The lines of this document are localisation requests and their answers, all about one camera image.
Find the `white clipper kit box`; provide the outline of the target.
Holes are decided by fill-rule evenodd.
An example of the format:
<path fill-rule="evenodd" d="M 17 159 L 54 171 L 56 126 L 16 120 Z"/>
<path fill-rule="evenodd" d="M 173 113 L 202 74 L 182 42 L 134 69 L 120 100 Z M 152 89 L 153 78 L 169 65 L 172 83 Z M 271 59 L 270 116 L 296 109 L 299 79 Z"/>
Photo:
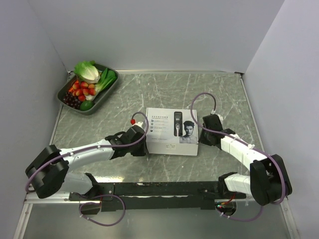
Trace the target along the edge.
<path fill-rule="evenodd" d="M 182 136 L 174 136 L 174 112 L 182 112 Z M 197 156 L 196 110 L 147 108 L 147 149 L 151 154 Z"/>

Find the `black silver hair clipper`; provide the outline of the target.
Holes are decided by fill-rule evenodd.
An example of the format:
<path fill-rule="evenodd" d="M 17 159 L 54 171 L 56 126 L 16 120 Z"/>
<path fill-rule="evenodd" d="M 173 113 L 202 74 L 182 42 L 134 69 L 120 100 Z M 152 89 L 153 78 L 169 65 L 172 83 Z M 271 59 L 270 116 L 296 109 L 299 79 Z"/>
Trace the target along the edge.
<path fill-rule="evenodd" d="M 182 136 L 182 112 L 174 112 L 174 136 Z"/>

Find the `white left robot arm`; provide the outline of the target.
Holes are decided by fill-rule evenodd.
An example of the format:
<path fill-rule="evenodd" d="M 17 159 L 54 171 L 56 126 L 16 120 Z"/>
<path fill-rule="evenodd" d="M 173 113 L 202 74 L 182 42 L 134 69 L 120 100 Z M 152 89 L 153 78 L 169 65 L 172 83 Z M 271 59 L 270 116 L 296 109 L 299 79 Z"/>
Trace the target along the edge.
<path fill-rule="evenodd" d="M 27 167 L 25 190 L 35 192 L 40 199 L 57 192 L 70 192 L 93 200 L 104 193 L 100 184 L 90 173 L 80 175 L 72 171 L 87 164 L 124 157 L 128 153 L 132 156 L 147 153 L 146 132 L 137 123 L 127 131 L 89 145 L 70 149 L 49 145 Z"/>

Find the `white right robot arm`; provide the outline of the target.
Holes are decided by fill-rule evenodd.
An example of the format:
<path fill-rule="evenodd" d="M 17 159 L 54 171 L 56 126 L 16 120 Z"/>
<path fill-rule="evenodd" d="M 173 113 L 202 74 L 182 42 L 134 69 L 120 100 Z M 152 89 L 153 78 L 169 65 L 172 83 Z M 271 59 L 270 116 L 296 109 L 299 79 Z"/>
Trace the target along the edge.
<path fill-rule="evenodd" d="M 259 205 L 264 206 L 292 194 L 282 157 L 277 154 L 268 157 L 256 151 L 255 146 L 243 141 L 234 131 L 224 129 L 218 115 L 208 115 L 202 119 L 199 142 L 229 153 L 249 170 L 249 175 L 230 172 L 218 178 L 217 191 L 222 198 L 242 193 L 251 195 Z"/>

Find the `dark grey food tray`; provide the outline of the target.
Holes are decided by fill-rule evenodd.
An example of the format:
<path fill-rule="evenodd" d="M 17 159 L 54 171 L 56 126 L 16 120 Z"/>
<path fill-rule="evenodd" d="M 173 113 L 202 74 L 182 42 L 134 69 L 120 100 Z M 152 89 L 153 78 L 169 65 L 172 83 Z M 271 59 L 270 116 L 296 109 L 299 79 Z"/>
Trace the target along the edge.
<path fill-rule="evenodd" d="M 95 66 L 95 67 L 97 68 L 97 70 L 99 71 L 100 76 L 101 76 L 102 72 L 103 72 L 105 69 L 108 68 L 108 67 L 106 67 L 106 66 L 103 66 L 103 65 L 100 65 L 100 64 L 97 64 L 97 63 L 95 63 L 94 66 Z M 104 89 L 103 91 L 101 91 L 100 93 L 97 94 L 96 98 L 92 101 L 92 102 L 94 103 L 94 106 L 93 106 L 90 110 L 88 110 L 88 111 L 81 111 L 80 109 L 77 110 L 77 109 L 71 108 L 71 107 L 69 107 L 68 105 L 66 105 L 66 104 L 64 104 L 64 103 L 62 102 L 62 99 L 63 99 L 64 95 L 68 92 L 68 90 L 70 89 L 71 84 L 73 84 L 76 80 L 79 80 L 80 82 L 82 82 L 82 81 L 79 79 L 79 77 L 78 77 L 75 73 L 74 73 L 74 75 L 68 80 L 68 82 L 62 87 L 62 89 L 58 92 L 57 98 L 58 98 L 58 100 L 59 100 L 62 104 L 64 104 L 66 107 L 68 107 L 68 108 L 70 108 L 70 109 L 72 109 L 72 110 L 75 110 L 76 112 L 78 112 L 78 113 L 80 113 L 80 114 L 83 114 L 83 115 L 86 115 L 86 116 L 91 115 L 91 114 L 93 114 L 93 113 L 102 105 L 102 103 L 106 100 L 107 96 L 110 95 L 110 93 L 113 91 L 113 89 L 114 89 L 116 83 L 118 82 L 118 78 L 119 78 L 118 72 L 116 72 L 116 74 L 117 74 L 117 80 L 116 80 L 111 86 L 107 87 L 106 89 Z"/>

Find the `green lime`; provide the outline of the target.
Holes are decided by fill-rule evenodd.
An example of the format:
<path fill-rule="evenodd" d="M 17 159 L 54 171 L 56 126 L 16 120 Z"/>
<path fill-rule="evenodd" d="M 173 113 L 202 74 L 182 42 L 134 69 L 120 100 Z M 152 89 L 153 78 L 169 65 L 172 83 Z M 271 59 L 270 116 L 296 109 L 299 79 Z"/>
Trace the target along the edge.
<path fill-rule="evenodd" d="M 82 104 L 80 105 L 80 110 L 81 111 L 88 111 L 94 106 L 94 103 L 92 101 L 86 100 L 83 101 Z"/>

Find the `green bok choy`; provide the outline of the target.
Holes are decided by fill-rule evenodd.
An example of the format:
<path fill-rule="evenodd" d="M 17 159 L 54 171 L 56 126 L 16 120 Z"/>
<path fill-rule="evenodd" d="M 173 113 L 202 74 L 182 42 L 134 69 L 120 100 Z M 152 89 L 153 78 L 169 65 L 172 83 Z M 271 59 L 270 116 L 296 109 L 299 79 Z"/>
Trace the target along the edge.
<path fill-rule="evenodd" d="M 111 86 L 117 80 L 117 74 L 115 71 L 110 70 L 109 68 L 105 69 L 100 77 L 100 80 L 95 85 L 95 90 L 97 93 L 100 93 L 107 87 Z"/>

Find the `dark purple grapes bunch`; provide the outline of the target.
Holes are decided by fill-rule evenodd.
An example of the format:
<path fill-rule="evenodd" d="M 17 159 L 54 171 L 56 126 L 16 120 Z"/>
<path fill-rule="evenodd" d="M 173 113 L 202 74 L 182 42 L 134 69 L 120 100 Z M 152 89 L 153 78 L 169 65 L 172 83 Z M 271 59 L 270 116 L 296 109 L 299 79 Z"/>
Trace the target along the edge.
<path fill-rule="evenodd" d="M 66 105 L 68 105 L 71 108 L 80 109 L 80 105 L 82 104 L 82 102 L 78 99 L 78 97 L 73 96 L 73 94 L 71 92 L 67 92 L 63 99 L 62 102 Z"/>

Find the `red strawberries pile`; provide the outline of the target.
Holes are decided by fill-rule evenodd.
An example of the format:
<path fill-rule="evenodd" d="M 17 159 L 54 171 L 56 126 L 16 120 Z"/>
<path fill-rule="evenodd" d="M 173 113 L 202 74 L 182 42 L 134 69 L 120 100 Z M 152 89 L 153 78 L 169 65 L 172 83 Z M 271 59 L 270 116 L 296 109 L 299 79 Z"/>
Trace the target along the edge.
<path fill-rule="evenodd" d="M 93 101 L 98 94 L 95 84 L 88 84 L 85 81 L 80 82 L 79 80 L 76 80 L 73 84 L 71 84 L 68 93 L 81 102 Z"/>

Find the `green lettuce head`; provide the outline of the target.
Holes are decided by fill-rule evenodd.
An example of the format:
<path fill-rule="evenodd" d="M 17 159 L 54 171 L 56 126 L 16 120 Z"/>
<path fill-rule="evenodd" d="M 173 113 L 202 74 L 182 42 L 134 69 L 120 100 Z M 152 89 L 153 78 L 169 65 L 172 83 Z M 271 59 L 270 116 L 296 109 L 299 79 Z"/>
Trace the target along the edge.
<path fill-rule="evenodd" d="M 94 65 L 95 61 L 79 62 L 74 67 L 74 73 L 81 81 L 95 84 L 100 80 L 100 73 Z"/>

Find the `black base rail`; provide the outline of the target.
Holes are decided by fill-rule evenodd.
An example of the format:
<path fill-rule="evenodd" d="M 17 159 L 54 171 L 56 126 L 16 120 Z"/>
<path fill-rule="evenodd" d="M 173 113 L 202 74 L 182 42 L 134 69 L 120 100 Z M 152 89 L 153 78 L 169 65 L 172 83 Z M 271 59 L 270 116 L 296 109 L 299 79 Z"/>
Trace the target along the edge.
<path fill-rule="evenodd" d="M 195 182 L 117 182 L 96 183 L 83 196 L 71 193 L 70 201 L 102 201 L 101 211 L 111 212 L 123 208 L 134 209 L 180 209 L 200 208 L 214 210 L 216 201 L 245 199 L 243 193 L 227 191 L 217 181 Z"/>

